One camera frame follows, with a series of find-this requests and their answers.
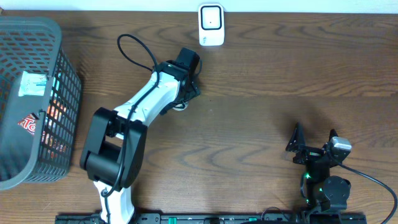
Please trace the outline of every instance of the white backdrop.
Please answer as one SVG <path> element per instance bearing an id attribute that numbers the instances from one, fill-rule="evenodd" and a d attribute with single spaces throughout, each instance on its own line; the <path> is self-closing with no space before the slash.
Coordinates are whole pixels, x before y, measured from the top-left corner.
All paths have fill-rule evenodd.
<path id="1" fill-rule="evenodd" d="M 227 12 L 398 13 L 398 0 L 219 0 Z M 1 0 L 3 9 L 195 12 L 201 0 Z"/>

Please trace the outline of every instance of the wooden table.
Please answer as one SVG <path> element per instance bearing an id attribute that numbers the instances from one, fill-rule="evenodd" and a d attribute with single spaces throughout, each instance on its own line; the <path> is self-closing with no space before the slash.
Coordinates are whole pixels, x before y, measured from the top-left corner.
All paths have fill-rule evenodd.
<path id="1" fill-rule="evenodd" d="M 345 164 L 398 190 L 398 16 L 226 13 L 225 42 L 198 43 L 196 13 L 5 11 L 45 16 L 63 30 L 63 48 L 84 83 L 73 162 L 53 184 L 21 184 L 0 192 L 1 223 L 53 223 L 59 213 L 92 213 L 100 198 L 79 159 L 92 114 L 124 103 L 149 73 L 116 46 L 123 33 L 144 41 L 159 62 L 181 47 L 203 59 L 202 95 L 187 110 L 151 125 L 134 205 L 165 213 L 262 212 L 304 205 L 300 175 L 285 146 L 300 121 L 307 143 L 328 132 L 353 144 Z M 123 40 L 133 59 L 152 66 L 141 46 Z M 348 210 L 380 223 L 390 193 L 339 167 L 352 183 Z M 396 215 L 391 223 L 398 222 Z"/>

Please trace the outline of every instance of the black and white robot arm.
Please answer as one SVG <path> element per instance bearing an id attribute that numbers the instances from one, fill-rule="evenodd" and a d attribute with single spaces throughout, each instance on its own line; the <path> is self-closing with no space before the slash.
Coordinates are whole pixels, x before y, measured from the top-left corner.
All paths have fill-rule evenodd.
<path id="1" fill-rule="evenodd" d="M 183 48 L 176 60 L 169 60 L 158 65 L 149 82 L 129 101 L 116 107 L 113 111 L 100 108 L 91 121 L 90 130 L 81 155 L 80 166 L 86 170 L 88 177 L 94 181 L 101 197 L 101 219 L 110 223 L 129 223 L 134 214 L 131 202 L 131 185 L 136 179 L 144 157 L 147 127 L 158 114 L 175 108 L 183 110 L 188 101 L 198 96 L 195 69 L 200 61 L 199 56 Z M 145 98 L 135 105 L 154 85 Z M 126 154 L 122 159 L 121 148 L 110 142 L 107 137 L 124 138 L 126 119 L 130 110 L 136 106 L 129 124 L 126 143 Z M 120 181 L 116 183 L 120 166 L 123 166 Z M 101 194 L 115 191 L 107 198 Z"/>

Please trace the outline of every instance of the white packet in basket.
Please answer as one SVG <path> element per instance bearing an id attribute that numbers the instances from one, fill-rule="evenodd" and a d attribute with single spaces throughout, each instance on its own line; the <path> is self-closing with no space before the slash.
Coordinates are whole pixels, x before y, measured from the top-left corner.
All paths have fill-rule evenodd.
<path id="1" fill-rule="evenodd" d="M 47 77 L 43 74 L 24 72 L 18 96 L 44 96 Z"/>

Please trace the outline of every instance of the gray basket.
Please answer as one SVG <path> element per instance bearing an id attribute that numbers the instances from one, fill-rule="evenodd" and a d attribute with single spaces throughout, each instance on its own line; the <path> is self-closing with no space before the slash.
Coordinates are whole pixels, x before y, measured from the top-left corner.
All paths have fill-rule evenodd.
<path id="1" fill-rule="evenodd" d="M 69 171 L 81 82 L 61 41 L 50 19 L 0 16 L 0 190 Z M 18 96 L 23 71 L 47 75 L 44 96 Z M 17 124 L 30 113 L 34 135 Z"/>

